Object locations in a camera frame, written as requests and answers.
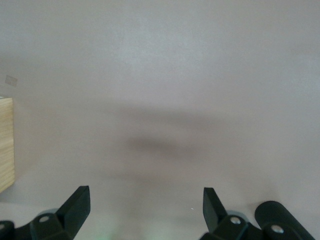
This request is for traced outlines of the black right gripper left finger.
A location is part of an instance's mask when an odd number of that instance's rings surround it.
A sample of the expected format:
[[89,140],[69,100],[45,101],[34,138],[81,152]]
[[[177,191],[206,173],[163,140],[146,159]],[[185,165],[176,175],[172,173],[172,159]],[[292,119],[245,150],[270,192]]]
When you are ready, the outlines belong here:
[[90,214],[90,188],[80,186],[54,213],[43,213],[29,223],[15,227],[0,222],[2,240],[73,240]]

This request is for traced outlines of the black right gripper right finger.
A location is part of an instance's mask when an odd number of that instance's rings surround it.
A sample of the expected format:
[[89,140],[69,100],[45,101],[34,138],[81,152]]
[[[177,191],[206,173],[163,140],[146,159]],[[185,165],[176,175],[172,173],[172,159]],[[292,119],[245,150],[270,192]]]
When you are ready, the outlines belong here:
[[263,216],[265,210],[258,206],[254,217],[260,228],[243,217],[229,214],[212,187],[203,189],[202,212],[208,229],[202,240],[286,240],[288,230]]

